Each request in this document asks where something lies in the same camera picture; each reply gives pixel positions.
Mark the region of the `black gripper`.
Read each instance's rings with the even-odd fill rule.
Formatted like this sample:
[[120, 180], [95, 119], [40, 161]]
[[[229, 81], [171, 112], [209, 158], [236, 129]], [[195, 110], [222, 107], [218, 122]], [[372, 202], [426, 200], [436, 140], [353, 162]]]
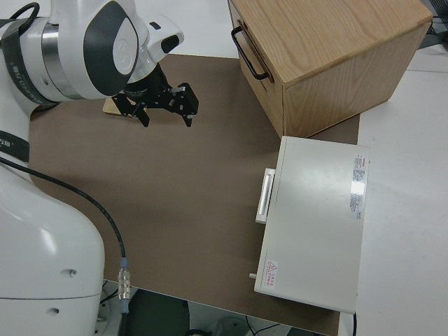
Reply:
[[161, 69], [154, 69], [146, 77], [126, 84], [122, 92], [112, 96], [112, 101], [120, 114], [137, 118], [144, 127], [150, 124], [145, 109], [164, 109], [176, 113], [187, 127], [191, 127], [193, 116], [197, 115], [199, 108], [198, 98], [191, 86], [182, 83], [172, 87]]

